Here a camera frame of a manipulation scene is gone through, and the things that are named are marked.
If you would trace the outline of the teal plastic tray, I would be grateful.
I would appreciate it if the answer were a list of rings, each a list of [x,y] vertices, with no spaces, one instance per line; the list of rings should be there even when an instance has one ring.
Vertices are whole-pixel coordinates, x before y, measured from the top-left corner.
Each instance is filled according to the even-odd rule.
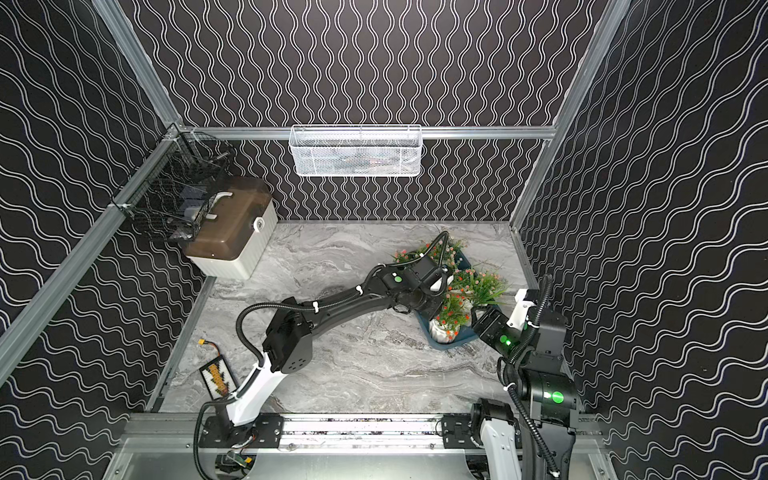
[[[459,262],[458,262],[457,268],[454,270],[453,277],[454,277],[454,274],[456,272],[460,271],[460,270],[477,269],[477,268],[474,268],[470,264],[470,262],[467,259],[466,255],[461,250],[460,250],[460,253],[461,253],[461,256],[458,258]],[[450,284],[452,283],[452,281],[453,281],[453,279],[449,281],[449,284],[447,286],[446,291],[447,290],[451,290]],[[487,306],[482,306],[482,307],[499,307],[502,304],[502,302],[499,300],[499,298],[501,296],[499,296],[497,298],[497,304],[496,305],[487,305]],[[429,321],[432,318],[421,318],[418,315],[417,315],[417,318],[418,318],[419,326],[422,329],[422,333],[425,335],[428,343],[433,348],[438,349],[438,350],[451,349],[453,347],[457,347],[459,345],[462,345],[462,344],[465,344],[467,342],[470,342],[470,341],[474,340],[477,337],[477,335],[474,333],[474,331],[471,328],[471,321],[470,321],[470,323],[468,325],[465,325],[464,327],[461,328],[460,333],[459,333],[457,339],[454,342],[449,343],[449,344],[439,344],[439,343],[437,343],[436,341],[434,341],[431,338],[431,336],[429,334],[429,331],[428,331],[428,324],[429,324]]]

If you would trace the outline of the red flower potted plant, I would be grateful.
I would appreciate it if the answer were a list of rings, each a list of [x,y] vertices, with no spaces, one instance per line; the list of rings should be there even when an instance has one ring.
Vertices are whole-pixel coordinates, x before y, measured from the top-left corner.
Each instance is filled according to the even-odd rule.
[[[472,303],[463,290],[449,292],[429,321],[428,331],[431,338],[439,344],[454,342],[462,327],[471,321]]]

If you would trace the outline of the white pot green plant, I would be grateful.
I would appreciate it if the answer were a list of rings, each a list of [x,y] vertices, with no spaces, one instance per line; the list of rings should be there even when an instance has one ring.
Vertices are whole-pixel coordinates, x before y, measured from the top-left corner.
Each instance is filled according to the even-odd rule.
[[[460,301],[465,311],[473,307],[496,305],[509,283],[494,272],[477,269],[460,270],[454,274],[450,292]]]

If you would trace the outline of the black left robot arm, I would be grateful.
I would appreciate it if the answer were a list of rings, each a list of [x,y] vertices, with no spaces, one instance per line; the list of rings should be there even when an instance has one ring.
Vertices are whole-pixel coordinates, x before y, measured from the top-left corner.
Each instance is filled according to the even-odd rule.
[[[213,412],[219,437],[237,446],[241,432],[262,413],[266,401],[284,379],[308,365],[313,342],[330,330],[366,314],[393,310],[401,314],[434,315],[447,299],[454,268],[447,264],[450,234],[440,232],[422,254],[401,263],[373,267],[364,280],[338,294],[314,301],[260,302],[242,310],[235,333],[256,362],[244,383],[233,392],[203,404],[198,413],[193,441],[202,439],[206,414]],[[274,316],[261,346],[244,331],[251,313],[272,310]]]

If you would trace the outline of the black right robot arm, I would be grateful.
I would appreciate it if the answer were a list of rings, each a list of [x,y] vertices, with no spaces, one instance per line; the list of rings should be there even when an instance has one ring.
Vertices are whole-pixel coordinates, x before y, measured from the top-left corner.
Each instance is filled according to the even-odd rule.
[[[567,479],[579,413],[576,387],[562,371],[564,317],[550,308],[553,277],[525,290],[516,325],[501,310],[471,310],[471,327],[499,358],[497,379],[509,401],[472,407],[471,438],[487,457],[492,479]]]

